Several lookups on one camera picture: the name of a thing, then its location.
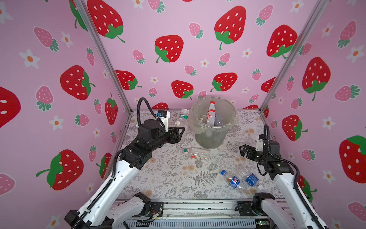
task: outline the pink wall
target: pink wall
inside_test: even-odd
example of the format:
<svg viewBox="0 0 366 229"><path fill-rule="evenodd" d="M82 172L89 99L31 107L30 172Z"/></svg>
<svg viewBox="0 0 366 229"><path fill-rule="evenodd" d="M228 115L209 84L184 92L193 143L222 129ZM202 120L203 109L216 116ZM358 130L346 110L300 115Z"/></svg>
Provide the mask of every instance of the pink wall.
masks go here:
<svg viewBox="0 0 366 229"><path fill-rule="evenodd" d="M113 153L116 144L111 133L118 140L127 112L111 79L103 76L105 67L89 33L79 23L74 27L76 17L69 1L6 0L0 2L0 10L0 227L67 228L66 213L78 209L102 183L96 163ZM34 27L48 31L36 29L43 43ZM50 49L51 36L57 52ZM88 55L91 64L87 47L93 51L94 57ZM64 73L75 65L80 67ZM89 96L83 70L96 86L91 86ZM36 95L38 89L41 97ZM110 93L118 107L112 125L105 113ZM100 101L100 114L95 99ZM78 114L86 115L89 122L82 115L80 126L76 125ZM96 155L91 153L95 158L90 162L93 145Z"/></svg>
<svg viewBox="0 0 366 229"><path fill-rule="evenodd" d="M267 121L283 156L299 166L307 181L300 184L329 228L366 228L364 9L364 1L329 3L269 104ZM300 132L299 120L308 132Z"/></svg>
<svg viewBox="0 0 366 229"><path fill-rule="evenodd" d="M237 108L244 108L262 104L267 92L261 87L264 89L267 81L273 82L271 79L284 63L281 55L270 56L278 49L277 45L288 47L295 42L295 34L301 32L317 1L251 1L246 4L225 0L140 0L139 4L130 0L85 2L133 108L140 97L147 97L152 106L166 103L169 108L190 108L198 96L206 95L223 97L233 101ZM265 23L258 26L257 20L260 24L261 18ZM226 30L230 32L229 39L221 35ZM228 43L222 44L222 50L219 49L221 41ZM226 75L230 80L228 83L223 80L223 85L216 85L221 91L216 90L213 80L220 83Z"/></svg>

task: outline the floral tablecloth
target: floral tablecloth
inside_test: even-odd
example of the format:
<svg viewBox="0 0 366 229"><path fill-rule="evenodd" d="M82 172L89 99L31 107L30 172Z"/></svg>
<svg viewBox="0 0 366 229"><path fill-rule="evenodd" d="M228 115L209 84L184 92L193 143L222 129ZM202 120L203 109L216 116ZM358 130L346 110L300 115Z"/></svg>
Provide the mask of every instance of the floral tablecloth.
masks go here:
<svg viewBox="0 0 366 229"><path fill-rule="evenodd" d="M178 119L180 110L171 111L169 126ZM258 111L238 110L239 122L228 132L224 142L211 150L208 161L191 159L179 153L180 147L197 147L192 130L189 128L185 142L176 145L165 144L153 151L152 158L138 174L122 190L119 199L130 199L138 192L143 192L151 199L248 199L252 198L257 189L251 188L240 194L233 189L220 174L223 169L234 171L244 165L259 178L261 192L269 192L276 198L283 198L279 188L269 175L261 176L257 164L242 157L239 146L256 145L256 137L263 133L263 122ZM141 111L141 122L151 119L149 111ZM132 114L123 147L130 144L137 136L136 112Z"/></svg>

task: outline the black cable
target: black cable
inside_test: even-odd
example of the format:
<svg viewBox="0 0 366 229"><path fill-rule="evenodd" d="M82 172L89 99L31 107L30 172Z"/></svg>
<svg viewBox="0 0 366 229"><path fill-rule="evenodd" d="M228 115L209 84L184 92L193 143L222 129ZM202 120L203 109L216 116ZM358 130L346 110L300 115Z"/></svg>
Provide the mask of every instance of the black cable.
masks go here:
<svg viewBox="0 0 366 229"><path fill-rule="evenodd" d="M283 158L278 158L276 157L275 155L273 155L270 151L270 144L269 144L269 126L266 124L264 125L264 129L263 129L263 132L264 132L264 135L266 136L267 138L267 147L268 147L268 152L269 154L276 158L277 160L280 160L282 162L287 162L289 163L290 165L292 165L295 170L296 170L296 175L295 175L295 178L294 178L294 189L297 193L297 195L300 197L300 200L301 202L304 204L305 208L307 209L307 211L309 212L309 214L311 215L311 217L313 218L314 222L316 223L316 225L319 227L319 229L324 229L323 226L320 224L319 220L318 220L318 217L314 214L314 212L311 210L311 208L309 207L309 205L306 203L304 197L301 195L301 192L299 190L299 186L297 185L298 183L298 180L299 180L299 177L300 177L300 170L299 168L292 162L290 162L289 160L286 160L286 159L283 159Z"/></svg>

